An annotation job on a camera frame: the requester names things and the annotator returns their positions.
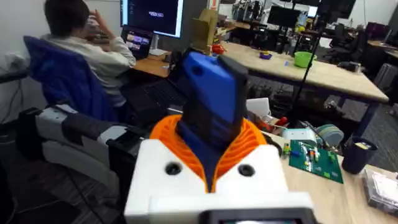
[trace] black hair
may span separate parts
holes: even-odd
[[[44,13],[52,35],[67,37],[73,29],[82,29],[90,16],[83,0],[46,0]]]

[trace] blue robot part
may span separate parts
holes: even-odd
[[[182,64],[192,84],[177,133],[195,153],[211,188],[216,165],[241,130],[247,69],[225,57],[191,52]]]

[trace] clear plastic box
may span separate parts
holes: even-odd
[[[368,204],[398,217],[398,181],[380,173],[365,170],[363,174]]]

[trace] blue office chair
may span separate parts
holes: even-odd
[[[45,40],[24,36],[31,77],[41,82],[50,105],[68,101],[75,110],[102,121],[118,121],[98,79],[83,56]]]

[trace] green bowl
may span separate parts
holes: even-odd
[[[307,68],[308,64],[310,63],[311,60],[311,53],[308,52],[296,52],[294,53],[294,65],[301,67],[301,68]]]

